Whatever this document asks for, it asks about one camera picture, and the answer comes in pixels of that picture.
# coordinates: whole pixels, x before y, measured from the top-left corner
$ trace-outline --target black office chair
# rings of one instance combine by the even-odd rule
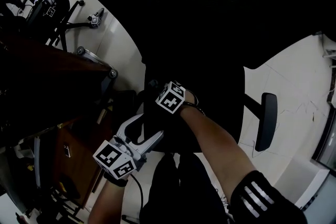
[[[155,150],[165,152],[200,151],[186,124],[179,118],[163,122],[164,112],[153,102],[170,80],[193,90],[206,115],[237,142],[246,105],[260,119],[256,150],[268,148],[276,97],[263,94],[261,105],[247,97],[244,67],[259,67],[322,30],[336,13],[331,0],[99,1],[130,34],[146,64],[144,135],[164,128]]]
[[[101,8],[88,16],[86,23],[71,24],[68,22],[76,7],[83,6],[83,0],[76,1],[70,8],[69,0],[23,0],[22,5],[31,2],[32,8],[27,16],[0,16],[0,28],[16,32],[24,37],[34,39],[40,43],[58,45],[61,41],[62,49],[67,51],[65,32],[77,27],[98,28],[103,17]]]

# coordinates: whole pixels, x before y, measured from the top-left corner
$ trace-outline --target forearm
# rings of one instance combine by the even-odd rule
[[[89,224],[120,223],[125,187],[106,181],[89,216]]]
[[[253,164],[227,131],[196,108],[184,107],[181,117],[195,134],[205,158],[230,201],[239,182],[255,170]]]

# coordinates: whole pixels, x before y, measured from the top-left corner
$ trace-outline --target white stripe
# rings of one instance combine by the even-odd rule
[[[254,186],[257,192],[259,192],[259,194],[262,195],[271,205],[274,204],[274,201],[258,186],[257,183],[253,181],[252,186]]]
[[[263,211],[267,210],[267,207],[263,204],[263,202],[259,200],[259,198],[248,187],[244,187],[244,190]]]
[[[246,206],[246,208],[252,213],[252,215],[254,215],[256,218],[258,218],[260,215],[259,213],[252,207],[252,205],[250,205],[250,203],[245,200],[242,196],[240,197],[241,200],[243,201],[244,205]]]

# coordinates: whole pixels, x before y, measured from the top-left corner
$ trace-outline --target white floor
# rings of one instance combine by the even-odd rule
[[[76,9],[70,22],[84,22],[88,15],[102,7],[97,0],[84,1],[85,6]],[[24,15],[28,14],[29,9],[30,7],[26,7]],[[145,66],[141,63],[139,51],[125,29],[108,11],[99,29],[70,30],[66,38],[70,52],[84,46],[113,65],[119,72],[117,89],[143,89]],[[330,60],[322,58],[318,37],[310,36],[285,49],[258,69],[245,69],[248,95],[259,102],[263,92],[274,93],[278,98],[278,123],[271,147],[262,153],[254,152],[259,121],[247,109],[244,111],[239,141],[239,146],[272,184],[278,180],[295,155],[310,159],[314,152],[329,112],[326,103],[331,80],[329,65]],[[161,156],[161,153],[150,153],[148,162],[140,172],[135,173],[142,185],[145,202],[154,169]],[[213,184],[219,188],[207,161],[202,154],[199,156],[204,161]],[[98,193],[99,191],[91,195],[87,210],[82,212],[83,220],[87,218]],[[139,208],[140,192],[131,179],[125,190],[123,214],[137,217]]]

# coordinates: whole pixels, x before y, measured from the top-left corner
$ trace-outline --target black sleeve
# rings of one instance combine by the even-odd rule
[[[262,173],[249,173],[231,196],[236,223],[307,223],[303,212],[280,194]]]

